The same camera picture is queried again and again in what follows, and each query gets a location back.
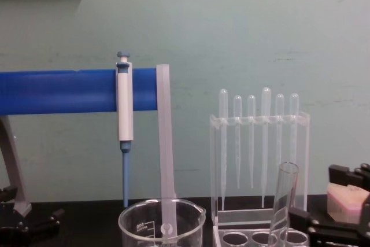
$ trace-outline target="pipette holder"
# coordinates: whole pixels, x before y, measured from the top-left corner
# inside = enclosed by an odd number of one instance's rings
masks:
[[[267,139],[263,139],[263,126],[268,125]],[[310,116],[304,112],[298,112],[295,115],[279,116],[242,116],[242,117],[216,117],[210,116],[210,160],[211,160],[211,209],[212,220],[214,224],[213,236],[214,245],[231,246],[223,241],[223,235],[240,231],[244,235],[252,235],[255,231],[268,233],[269,224],[272,219],[272,200],[267,197],[263,208],[261,173],[262,173],[262,149],[263,142],[268,147],[267,163],[267,187],[266,196],[273,196],[276,190],[276,181],[278,177],[279,164],[290,161],[299,167],[297,180],[296,196],[294,206],[306,210],[307,192],[308,192],[308,165],[309,165],[309,129]],[[253,131],[253,142],[250,142],[250,133]],[[223,165],[221,158],[222,144],[225,144],[224,138],[227,134],[226,165]],[[249,164],[249,151],[251,145],[254,150],[254,165]],[[238,188],[236,148],[240,148],[240,182]],[[277,154],[281,153],[281,161],[278,161]],[[226,190],[224,209],[222,209],[222,170],[227,167]],[[253,171],[253,184],[250,178],[250,169]],[[266,227],[266,230],[245,229],[245,225],[260,225]],[[243,246],[266,246],[253,242],[248,238],[248,243]]]

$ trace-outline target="pipette rack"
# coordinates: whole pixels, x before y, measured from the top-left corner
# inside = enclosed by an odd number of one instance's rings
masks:
[[[246,230],[246,225],[269,227],[272,208],[266,207],[268,203],[272,205],[272,202],[268,202],[271,198],[268,197],[264,206],[262,197],[258,199],[257,206],[248,203],[250,198],[255,200],[263,195],[262,164],[266,167],[265,181],[269,180],[265,183],[265,195],[274,196],[279,164],[285,161],[295,163],[299,167],[299,175],[293,205],[304,210],[307,208],[310,116],[299,111],[297,94],[290,95],[288,109],[285,109],[287,113],[284,112],[284,96],[281,94],[276,96],[275,110],[271,109],[269,88],[262,91],[260,109],[256,101],[256,97],[248,96],[247,109],[242,110],[243,99],[235,96],[234,114],[230,116],[228,104],[232,103],[232,100],[227,98],[226,90],[221,90],[220,115],[210,116],[211,208],[214,244],[217,247],[221,247],[221,243],[222,246],[231,246],[224,242],[222,237],[224,234],[235,232],[239,227],[243,229],[243,233],[248,234],[264,231]],[[238,200],[238,207],[235,207],[235,200]]]

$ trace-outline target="pink sponge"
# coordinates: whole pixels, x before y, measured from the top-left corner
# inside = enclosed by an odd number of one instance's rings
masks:
[[[352,185],[328,185],[328,214],[337,222],[358,224],[369,192]]]

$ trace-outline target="plastic dropper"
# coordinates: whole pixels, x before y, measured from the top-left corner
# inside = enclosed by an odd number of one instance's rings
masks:
[[[256,98],[249,95],[247,99],[247,116],[249,117],[249,175],[250,184],[253,188],[253,168],[254,168],[254,117],[256,116]]]
[[[234,118],[235,118],[235,163],[236,163],[236,177],[238,189],[241,187],[241,122],[242,117],[242,97],[236,95],[234,97]]]
[[[297,160],[297,117],[299,112],[299,96],[291,94],[289,98],[290,115],[290,161],[296,163]]]
[[[284,95],[278,94],[275,99],[275,115],[278,117],[276,125],[276,163],[282,163],[282,116],[284,115]]]
[[[223,120],[221,124],[221,198],[222,210],[225,205],[226,193],[226,170],[227,170],[227,118],[228,118],[228,96],[227,90],[221,89],[219,95],[219,114]]]
[[[271,90],[264,88],[262,91],[261,115],[264,117],[262,126],[262,207],[265,203],[266,186],[267,186],[267,163],[268,163],[268,117],[271,110]]]

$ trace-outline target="glass beaker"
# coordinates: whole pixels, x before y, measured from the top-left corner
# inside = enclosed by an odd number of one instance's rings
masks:
[[[281,246],[286,246],[290,225],[288,210],[293,205],[298,172],[298,166],[294,163],[284,162],[280,164],[276,194],[273,200],[273,216],[268,238],[269,247],[275,246],[276,238],[281,239]]]
[[[205,219],[205,209],[169,198],[130,206],[121,213],[118,224],[123,247],[201,247]]]

